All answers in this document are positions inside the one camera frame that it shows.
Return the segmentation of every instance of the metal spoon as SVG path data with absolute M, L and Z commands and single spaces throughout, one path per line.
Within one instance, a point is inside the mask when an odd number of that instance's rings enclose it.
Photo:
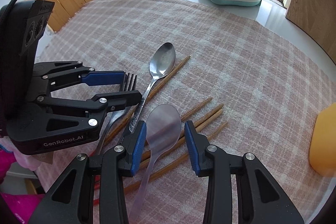
M 132 133 L 137 126 L 137 122 L 139 121 L 140 113 L 142 111 L 143 105 L 146 102 L 147 96 L 154 86 L 155 82 L 160 78 L 167 76 L 174 68 L 175 65 L 175 49 L 173 44 L 170 42 L 166 42 L 161 45 L 161 47 L 155 52 L 153 55 L 151 62 L 149 63 L 149 71 L 152 75 L 152 81 L 147 87 L 147 90 L 142 96 L 141 102 L 138 104 L 135 109 L 134 116 L 129 125 L 129 131 Z
M 140 214 L 143 200 L 146 196 L 148 180 L 151 175 L 155 161 L 170 148 L 172 148 L 180 137 L 181 118 L 175 107 L 169 104 L 162 104 L 154 108 L 148 116 L 146 140 L 151 149 L 151 159 L 147 170 L 142 177 L 140 188 L 135 196 L 133 206 L 128 215 L 130 223 Z

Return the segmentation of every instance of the fork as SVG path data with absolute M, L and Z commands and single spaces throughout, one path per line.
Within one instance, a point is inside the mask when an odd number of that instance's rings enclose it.
M 123 88 L 123 91 L 135 90 L 135 86 L 137 85 L 137 75 L 132 74 L 129 82 L 128 82 L 128 80 L 129 80 L 129 73 L 127 74 L 126 79 L 124 81 L 125 86 Z M 110 118 L 108 124 L 106 125 L 103 134 L 100 137 L 100 140 L 99 140 L 99 143 L 97 145 L 96 150 L 92 153 L 92 155 L 99 155 L 100 154 L 101 149 L 103 147 L 104 140 L 106 138 L 106 135 L 111 130 L 111 127 L 112 127 L 113 123 L 116 120 L 118 120 L 120 117 L 125 115 L 130 110 L 130 108 L 131 107 L 125 107 L 125 109 L 122 110 L 122 111 L 112 112 L 111 118 Z

